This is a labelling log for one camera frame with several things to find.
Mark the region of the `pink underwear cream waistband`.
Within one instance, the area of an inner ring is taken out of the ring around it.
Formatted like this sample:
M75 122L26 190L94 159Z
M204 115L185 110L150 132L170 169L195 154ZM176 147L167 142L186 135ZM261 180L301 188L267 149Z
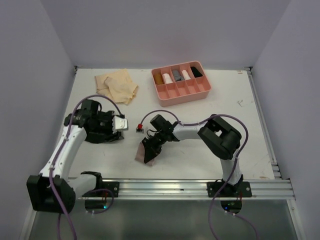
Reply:
M155 158L156 156L149 149L145 149L145 146L142 142L138 145L137 152L134 158L135 161L143 165L152 167L154 165Z

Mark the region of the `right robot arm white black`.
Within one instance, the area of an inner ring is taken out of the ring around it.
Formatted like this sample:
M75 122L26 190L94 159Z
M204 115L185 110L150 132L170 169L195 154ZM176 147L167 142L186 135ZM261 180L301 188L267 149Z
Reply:
M151 121L155 133L145 137L139 144L135 160L150 165L161 153L167 142L184 140L202 140L209 150L220 159L222 167L223 192L235 196L240 190L243 174L239 167L239 152L242 135L227 121L212 115L203 123L170 123L162 115L156 115Z

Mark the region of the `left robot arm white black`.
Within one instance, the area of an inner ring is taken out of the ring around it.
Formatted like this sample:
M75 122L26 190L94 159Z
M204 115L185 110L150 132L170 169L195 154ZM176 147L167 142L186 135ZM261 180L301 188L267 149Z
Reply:
M85 99L63 122L62 136L39 174L30 175L26 186L32 208L39 212L70 213L78 198L90 193L99 196L104 184L101 173L83 171L69 179L71 166L83 142L107 144L122 140L129 128L119 110L102 111L100 102Z

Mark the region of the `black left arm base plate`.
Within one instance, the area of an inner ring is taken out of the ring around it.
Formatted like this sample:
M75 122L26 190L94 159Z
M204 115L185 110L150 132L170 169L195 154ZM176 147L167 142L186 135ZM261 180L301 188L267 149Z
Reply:
M97 188L99 191L93 192L89 191L83 195L83 197L96 197L96 198L111 198L112 192L113 197L117 198L119 196L120 183L118 181L103 181L102 185Z

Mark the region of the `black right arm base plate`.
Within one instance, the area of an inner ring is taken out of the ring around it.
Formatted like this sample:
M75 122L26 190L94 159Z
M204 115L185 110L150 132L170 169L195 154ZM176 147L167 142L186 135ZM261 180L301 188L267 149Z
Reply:
M206 190L209 198L213 198L216 193L217 198L251 198L253 196L251 185L248 181L243 181L240 179L238 183L235 185L231 185L229 183L226 186L219 190L225 182L221 179L215 181L208 181L206 183Z

